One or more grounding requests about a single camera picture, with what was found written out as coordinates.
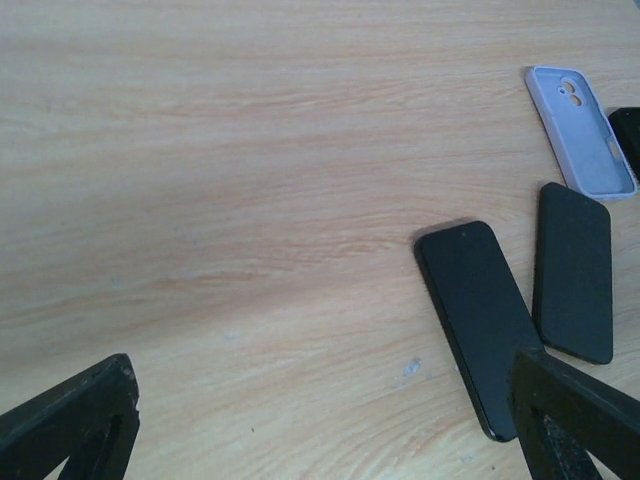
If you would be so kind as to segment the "black bare phone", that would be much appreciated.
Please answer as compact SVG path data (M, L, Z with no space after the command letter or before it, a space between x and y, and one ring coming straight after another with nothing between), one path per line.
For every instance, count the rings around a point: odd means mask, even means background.
M553 182L538 197L532 317L546 345L593 364L612 361L610 214Z

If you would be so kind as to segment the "black phone case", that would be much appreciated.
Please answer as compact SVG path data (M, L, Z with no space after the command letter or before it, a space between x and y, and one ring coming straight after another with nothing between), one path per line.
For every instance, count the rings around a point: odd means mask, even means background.
M609 123L636 179L640 177L640 108L623 107L608 116Z

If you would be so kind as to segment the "lilac phone case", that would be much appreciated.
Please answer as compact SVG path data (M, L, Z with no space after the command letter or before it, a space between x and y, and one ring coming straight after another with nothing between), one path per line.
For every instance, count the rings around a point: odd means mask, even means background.
M598 201L633 197L631 167L583 73L537 65L524 80L567 187Z

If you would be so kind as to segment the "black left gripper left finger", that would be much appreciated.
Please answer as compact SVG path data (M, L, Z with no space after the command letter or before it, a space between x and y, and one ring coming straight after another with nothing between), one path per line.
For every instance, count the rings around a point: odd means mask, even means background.
M94 364L1 415L1 477L122 479L140 428L128 355Z

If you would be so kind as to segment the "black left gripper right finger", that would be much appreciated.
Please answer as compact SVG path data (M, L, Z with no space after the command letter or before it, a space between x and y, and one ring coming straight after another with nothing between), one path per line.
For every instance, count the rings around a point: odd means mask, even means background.
M542 351L520 350L509 406L533 479L639 477L639 401Z

